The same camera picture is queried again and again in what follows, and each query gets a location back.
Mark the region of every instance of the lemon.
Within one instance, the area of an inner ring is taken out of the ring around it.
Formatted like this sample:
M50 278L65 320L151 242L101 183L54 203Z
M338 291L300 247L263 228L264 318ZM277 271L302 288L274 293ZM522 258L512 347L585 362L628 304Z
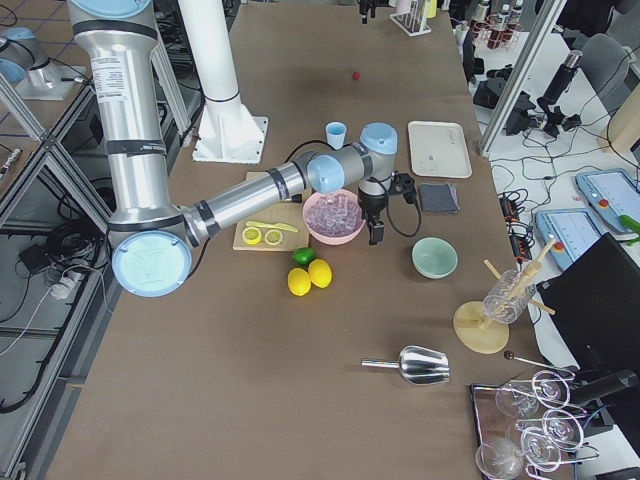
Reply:
M264 243L267 245L279 245L282 243L282 232L280 230L267 230L264 234Z
M247 245L257 245L262 240L262 232L256 227L247 227L242 231L242 240Z
M302 268L294 268L287 275L287 285L291 293L302 297L311 290L311 279L309 274Z
M325 260L318 258L309 264L309 278L316 287L326 288L333 278L331 267Z

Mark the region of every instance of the wooden stick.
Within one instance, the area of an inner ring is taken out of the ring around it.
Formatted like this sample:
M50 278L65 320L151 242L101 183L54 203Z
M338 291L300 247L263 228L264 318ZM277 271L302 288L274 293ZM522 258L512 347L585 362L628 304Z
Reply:
M502 275L500 275L500 272L498 272L496 267L494 267L493 264L488 259L484 260L484 264L491 271L491 273L493 273L493 276L496 277L496 279L499 280L500 277L502 277ZM549 315L555 315L556 314L556 311L553 308L547 307L544 303L537 302L537 301L535 301L533 299L529 300L529 303L531 305L533 305L534 307L539 308L543 312L547 312Z
M508 298L518 297L522 295L524 289L529 286L529 284L533 281L533 277L535 277L542 268L542 263L540 262L547 255L547 253L549 253L549 250L551 250L551 248L555 244L556 239L550 239L544 246L540 254L533 261L529 262L526 267L524 267L524 270L520 274L520 280L518 280L518 283L515 284Z

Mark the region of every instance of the tray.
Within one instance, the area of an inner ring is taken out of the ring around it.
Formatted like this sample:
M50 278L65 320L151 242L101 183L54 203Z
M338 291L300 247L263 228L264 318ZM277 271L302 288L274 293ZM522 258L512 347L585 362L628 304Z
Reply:
M411 170L421 177L468 178L471 162L457 123L409 123Z
M498 387L487 385L470 385L471 403L473 408L473 420L476 428L476 440L478 446L485 441L496 437L504 437L507 429L515 422L515 419L509 418L498 410L496 406L496 390ZM544 413L544 409L538 411L540 415ZM573 466L560 465L560 467L551 473L545 473L542 476L552 478L553 480L572 480ZM485 480L491 480L478 470L478 477ZM526 473L521 473L516 480L530 480Z

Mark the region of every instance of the green bowl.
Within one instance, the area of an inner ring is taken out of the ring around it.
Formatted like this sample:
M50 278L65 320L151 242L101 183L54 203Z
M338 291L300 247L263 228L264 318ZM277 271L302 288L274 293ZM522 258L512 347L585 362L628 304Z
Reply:
M427 278L443 278L458 266L458 254L449 242L428 237L419 240L411 251L413 266Z

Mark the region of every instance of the white tray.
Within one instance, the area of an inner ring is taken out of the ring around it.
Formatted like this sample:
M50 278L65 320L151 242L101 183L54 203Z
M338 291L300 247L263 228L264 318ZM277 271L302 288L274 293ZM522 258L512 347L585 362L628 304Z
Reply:
M421 177L468 178L471 162L457 123L409 123L411 169Z

